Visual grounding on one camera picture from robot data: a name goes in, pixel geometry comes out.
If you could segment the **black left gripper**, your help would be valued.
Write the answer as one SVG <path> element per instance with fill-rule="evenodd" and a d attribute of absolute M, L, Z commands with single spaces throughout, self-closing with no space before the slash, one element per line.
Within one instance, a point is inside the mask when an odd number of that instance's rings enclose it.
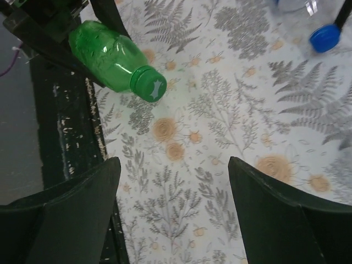
<path fill-rule="evenodd" d="M 90 0 L 97 19 L 109 29 L 130 38 L 115 0 Z M 54 64 L 101 83 L 70 49 L 61 44 L 81 23 L 80 12 L 89 1 L 1 1 L 3 26 L 23 43 Z"/>

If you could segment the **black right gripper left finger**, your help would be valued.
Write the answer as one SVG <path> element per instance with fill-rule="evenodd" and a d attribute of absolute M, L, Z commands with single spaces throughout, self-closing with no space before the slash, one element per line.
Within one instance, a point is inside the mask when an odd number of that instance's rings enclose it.
<path fill-rule="evenodd" d="M 119 158 L 1 206 L 1 263 L 99 263 Z"/>

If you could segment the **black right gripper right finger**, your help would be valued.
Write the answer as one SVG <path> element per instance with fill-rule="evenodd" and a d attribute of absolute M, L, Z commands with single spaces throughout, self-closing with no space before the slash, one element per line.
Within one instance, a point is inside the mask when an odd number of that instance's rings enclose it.
<path fill-rule="evenodd" d="M 350 205 L 308 194 L 237 157 L 228 171 L 248 263 L 351 263 Z"/>

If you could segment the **green plastic bottle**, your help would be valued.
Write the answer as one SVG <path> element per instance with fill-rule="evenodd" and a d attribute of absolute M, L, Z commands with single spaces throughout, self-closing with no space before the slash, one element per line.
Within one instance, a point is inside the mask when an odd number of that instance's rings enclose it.
<path fill-rule="evenodd" d="M 130 38 L 86 20 L 69 34 L 68 41 L 73 55 L 111 90 L 131 91 L 147 102 L 157 102 L 164 95 L 165 77 L 150 66 Z"/>

